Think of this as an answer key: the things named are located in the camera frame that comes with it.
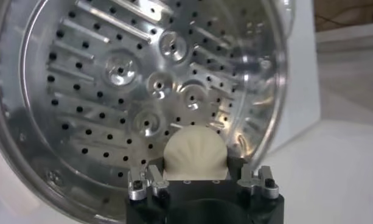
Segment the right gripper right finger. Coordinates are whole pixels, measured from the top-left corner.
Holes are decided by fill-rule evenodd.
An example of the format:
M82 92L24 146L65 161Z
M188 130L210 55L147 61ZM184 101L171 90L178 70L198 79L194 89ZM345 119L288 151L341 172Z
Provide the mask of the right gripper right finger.
M228 167L227 179L234 180L250 196L261 195L263 198L275 200L279 198L279 186L273 178L271 167L256 168L243 158L229 156L226 161Z

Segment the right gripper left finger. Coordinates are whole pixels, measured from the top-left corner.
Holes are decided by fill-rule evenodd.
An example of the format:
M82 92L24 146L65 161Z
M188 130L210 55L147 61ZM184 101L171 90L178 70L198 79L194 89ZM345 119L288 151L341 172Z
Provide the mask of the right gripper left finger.
M168 196L170 183L163 177L163 173L163 157L149 161L141 167L131 167L128 171L129 200L145 200L149 194L156 198Z

